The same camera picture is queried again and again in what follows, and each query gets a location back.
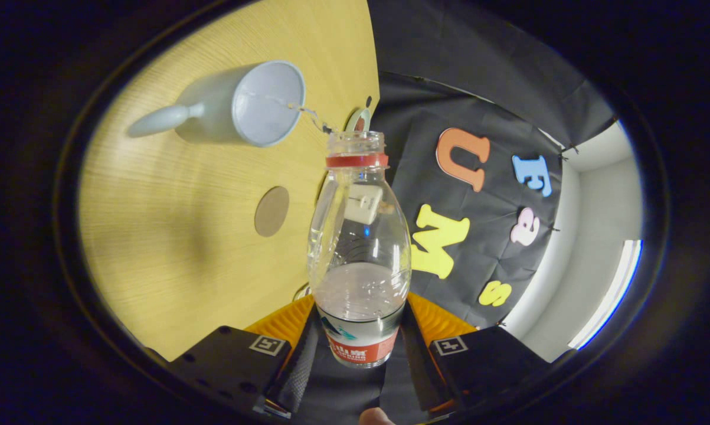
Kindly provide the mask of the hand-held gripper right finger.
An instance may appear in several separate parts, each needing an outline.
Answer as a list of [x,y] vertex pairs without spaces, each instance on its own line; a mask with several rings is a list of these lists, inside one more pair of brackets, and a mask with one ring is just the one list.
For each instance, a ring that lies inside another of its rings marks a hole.
[[431,414],[493,409],[551,369],[502,326],[476,330],[414,293],[400,330],[420,408]]

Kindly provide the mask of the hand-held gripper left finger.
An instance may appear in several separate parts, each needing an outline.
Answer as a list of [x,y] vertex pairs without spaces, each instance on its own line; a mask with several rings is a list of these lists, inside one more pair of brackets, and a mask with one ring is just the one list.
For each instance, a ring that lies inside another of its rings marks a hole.
[[221,325],[170,361],[201,395],[255,420],[289,420],[300,408],[319,344],[319,315],[304,296],[244,330]]

